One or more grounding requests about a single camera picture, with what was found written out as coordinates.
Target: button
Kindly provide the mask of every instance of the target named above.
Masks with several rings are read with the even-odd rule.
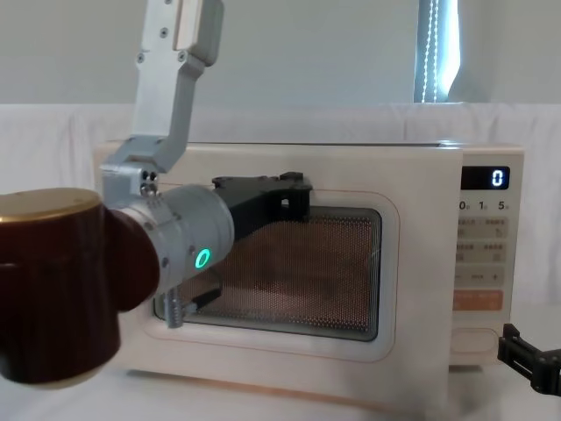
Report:
[[[505,239],[508,236],[508,218],[460,218],[459,239]]]
[[[454,353],[489,353],[499,345],[499,337],[491,329],[454,329],[451,350]]]
[[[456,288],[502,287],[505,282],[503,266],[457,266]]]
[[[507,244],[498,241],[461,242],[456,245],[458,263],[502,263],[507,259]]]
[[[503,295],[500,289],[456,289],[454,311],[501,311]]]

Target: robotic arm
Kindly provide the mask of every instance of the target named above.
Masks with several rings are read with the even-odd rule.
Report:
[[[182,282],[262,226],[307,218],[312,188],[298,173],[159,192],[185,151],[195,82],[217,60],[223,16],[221,0],[148,0],[132,135],[102,165],[103,202],[80,189],[0,196],[4,377],[82,379],[117,352],[119,311],[162,294],[168,327],[180,327],[193,310]]]

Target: control panel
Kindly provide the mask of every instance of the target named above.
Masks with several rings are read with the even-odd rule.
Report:
[[[521,148],[462,147],[452,363],[463,363],[454,353],[493,355],[509,321],[522,190]]]

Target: digital display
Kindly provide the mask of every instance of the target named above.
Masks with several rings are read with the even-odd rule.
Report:
[[[509,184],[509,167],[464,167],[462,169],[462,190],[506,190]]]

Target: green led ring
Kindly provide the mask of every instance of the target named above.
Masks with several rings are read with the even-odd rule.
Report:
[[[208,248],[205,248],[199,252],[199,255],[196,256],[195,260],[195,268],[202,269],[209,264],[210,256],[212,253]]]

